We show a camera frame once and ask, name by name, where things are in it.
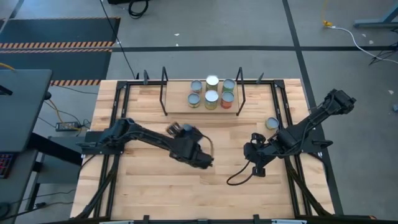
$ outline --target yellow cable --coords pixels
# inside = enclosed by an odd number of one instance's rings
[[[57,106],[55,106],[55,103],[54,103],[51,99],[49,99],[49,102],[50,102],[50,103],[52,104],[52,106],[55,108],[55,113],[57,114],[57,117],[58,117],[58,119],[60,120],[60,122],[61,122],[63,125],[67,125],[67,124],[65,124],[65,122],[62,121],[61,116],[60,116],[60,112],[59,112]],[[80,131],[80,128],[75,128],[75,127],[71,127],[71,126],[69,126],[69,127],[72,128],[72,129],[75,129],[75,130],[77,130],[77,131]]]
[[[10,70],[15,71],[15,68],[12,68],[11,66],[6,65],[5,63],[0,63],[0,67],[8,68],[8,69],[10,69]]]
[[[333,26],[333,23],[325,20],[325,11],[326,11],[327,4],[328,4],[328,0],[324,0],[322,10],[321,10],[321,21],[322,21],[323,26],[330,27],[330,26]]]

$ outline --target can lid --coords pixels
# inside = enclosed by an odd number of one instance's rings
[[[201,81],[194,80],[191,82],[191,89],[192,90],[201,90]]]
[[[218,93],[215,90],[209,90],[206,92],[205,98],[207,101],[214,102],[218,100]]]
[[[197,104],[200,102],[200,96],[196,93],[191,93],[188,95],[188,102],[190,104]]]
[[[207,76],[206,82],[209,85],[217,85],[218,84],[218,78],[215,75],[209,75],[209,76]]]
[[[267,119],[267,127],[268,128],[278,128],[279,121],[276,118],[268,118]]]
[[[224,80],[223,86],[225,88],[233,89],[235,87],[235,82],[234,82],[234,80],[228,78],[228,79]]]
[[[223,99],[223,101],[229,103],[234,101],[234,94],[230,91],[225,91],[222,96],[221,99]]]

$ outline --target white cable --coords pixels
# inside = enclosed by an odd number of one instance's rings
[[[351,35],[351,37],[353,38],[353,41],[354,41],[355,46],[356,46],[359,50],[362,50],[363,52],[367,53],[368,55],[370,55],[370,56],[372,56],[372,57],[374,57],[374,58],[377,58],[377,59],[379,59],[379,60],[388,61],[388,62],[394,62],[394,63],[398,64],[398,62],[396,62],[396,61],[394,61],[394,60],[380,58],[380,57],[375,56],[375,55],[373,55],[373,54],[371,54],[371,53],[365,51],[364,49],[362,49],[360,46],[358,46],[358,44],[357,44],[356,41],[355,41],[355,38],[354,38],[353,33],[351,33],[349,30],[344,29],[344,28],[340,28],[340,27],[335,27],[335,26],[330,26],[330,27],[327,27],[327,28],[343,30],[343,31],[349,33],[349,34]]]

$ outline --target hazard stripe tape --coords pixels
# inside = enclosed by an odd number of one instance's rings
[[[21,54],[21,53],[69,53],[69,52],[112,52],[112,49],[0,50],[0,54]]]
[[[96,86],[101,80],[51,80],[50,86]]]
[[[69,48],[69,47],[112,47],[113,41],[94,42],[39,42],[39,43],[0,43],[0,49],[25,49],[25,48]]]
[[[110,19],[120,19],[120,17],[114,16],[114,17],[109,17]],[[58,19],[106,19],[106,17],[57,17],[57,18],[30,18],[30,19],[10,19],[10,20],[39,20],[39,19],[52,19],[52,20],[58,20]]]

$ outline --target black mat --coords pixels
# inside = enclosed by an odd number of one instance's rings
[[[98,85],[106,78],[111,52],[88,50],[3,50],[0,51],[0,62],[16,69],[51,69],[53,85]]]
[[[117,32],[120,18],[113,17],[110,21]],[[106,18],[11,19],[0,34],[0,43],[92,43],[115,40]]]

